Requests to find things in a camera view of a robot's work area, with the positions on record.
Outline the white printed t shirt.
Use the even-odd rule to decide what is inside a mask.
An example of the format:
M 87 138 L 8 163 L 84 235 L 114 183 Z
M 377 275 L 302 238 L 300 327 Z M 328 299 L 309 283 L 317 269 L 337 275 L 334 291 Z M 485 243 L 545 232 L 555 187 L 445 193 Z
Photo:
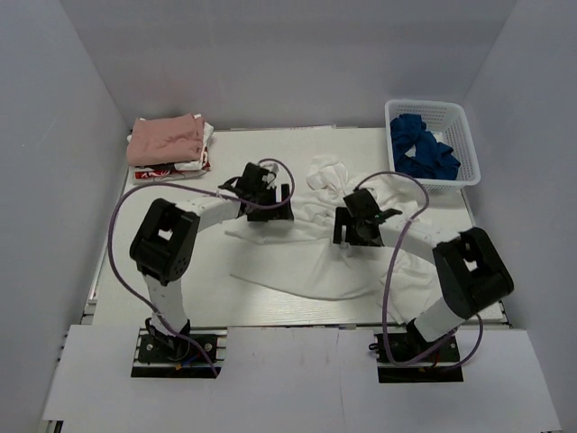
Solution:
M 237 220 L 225 234 L 247 249 L 230 274 L 298 299 L 339 306 L 354 320 L 380 318 L 402 323 L 416 317 L 440 296 L 434 266 L 417 256 L 389 247 L 333 243 L 335 210 L 345 195 L 363 185 L 383 208 L 409 216 L 417 211 L 418 190 L 408 180 L 380 176 L 367 180 L 351 174 L 333 155 L 313 158 L 306 189 L 292 199 L 294 219 L 269 223 Z

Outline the red white t shirt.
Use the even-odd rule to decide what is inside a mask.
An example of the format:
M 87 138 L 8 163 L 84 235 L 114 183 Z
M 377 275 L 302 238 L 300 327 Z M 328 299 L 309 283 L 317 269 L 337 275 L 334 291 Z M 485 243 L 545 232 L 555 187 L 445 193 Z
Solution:
M 204 139 L 202 156 L 198 161 L 171 162 L 151 166 L 130 167 L 129 176 L 135 183 L 187 180 L 204 176 L 211 170 L 209 161 L 209 146 L 212 141 L 214 127 L 204 123 Z

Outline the pink t shirt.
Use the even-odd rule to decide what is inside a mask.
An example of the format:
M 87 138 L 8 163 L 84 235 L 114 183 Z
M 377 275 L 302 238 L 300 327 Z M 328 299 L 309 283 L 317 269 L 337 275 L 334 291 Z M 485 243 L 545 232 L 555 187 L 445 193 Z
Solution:
M 205 121 L 186 114 L 152 120 L 136 119 L 126 149 L 131 166 L 199 161 L 205 145 Z

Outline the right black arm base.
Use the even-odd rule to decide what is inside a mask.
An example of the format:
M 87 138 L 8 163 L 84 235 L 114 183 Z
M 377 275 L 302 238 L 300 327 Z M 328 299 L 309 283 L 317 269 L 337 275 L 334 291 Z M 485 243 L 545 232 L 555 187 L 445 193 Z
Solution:
M 409 341 L 405 333 L 389 334 L 390 351 L 399 363 L 406 363 L 422 352 L 422 348 Z M 381 384 L 418 384 L 418 383 L 457 383 L 463 382 L 463 369 L 458 366 L 449 369 L 461 361 L 461 354 L 454 336 L 427 357 L 405 367 L 392 364 L 387 357 L 383 344 L 383 334 L 376 334 L 368 345 L 369 353 L 376 359 L 379 383 Z

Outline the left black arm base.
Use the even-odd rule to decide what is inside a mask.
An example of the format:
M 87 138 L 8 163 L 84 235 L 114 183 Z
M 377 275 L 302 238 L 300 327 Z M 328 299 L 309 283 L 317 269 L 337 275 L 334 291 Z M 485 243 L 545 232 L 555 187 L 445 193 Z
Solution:
M 201 330 L 192 333 L 213 363 L 213 372 L 205 357 L 188 341 L 179 340 L 184 346 L 176 351 L 155 340 L 141 328 L 133 356 L 131 376 L 154 379 L 215 379 L 224 363 L 226 349 L 225 330 Z

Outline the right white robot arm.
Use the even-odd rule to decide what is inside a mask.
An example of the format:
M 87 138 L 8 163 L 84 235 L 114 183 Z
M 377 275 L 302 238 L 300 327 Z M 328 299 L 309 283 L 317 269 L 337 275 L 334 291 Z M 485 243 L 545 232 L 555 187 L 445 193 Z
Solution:
M 436 269 L 441 295 L 416 318 L 407 332 L 432 345 L 514 290 L 513 279 L 487 232 L 479 227 L 455 232 L 380 209 L 367 189 L 357 189 L 336 209 L 333 242 L 403 249 Z

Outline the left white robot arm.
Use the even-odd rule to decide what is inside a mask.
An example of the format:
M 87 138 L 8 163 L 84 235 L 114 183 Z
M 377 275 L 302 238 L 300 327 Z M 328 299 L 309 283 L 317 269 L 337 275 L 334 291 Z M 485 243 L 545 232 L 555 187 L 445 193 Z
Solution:
M 258 223 L 294 219 L 290 200 L 295 182 L 277 185 L 278 170 L 273 160 L 249 162 L 242 175 L 182 206 L 164 198 L 151 203 L 129 255 L 148 289 L 152 314 L 146 327 L 152 336 L 168 339 L 190 332 L 181 279 L 201 231 L 242 217 Z

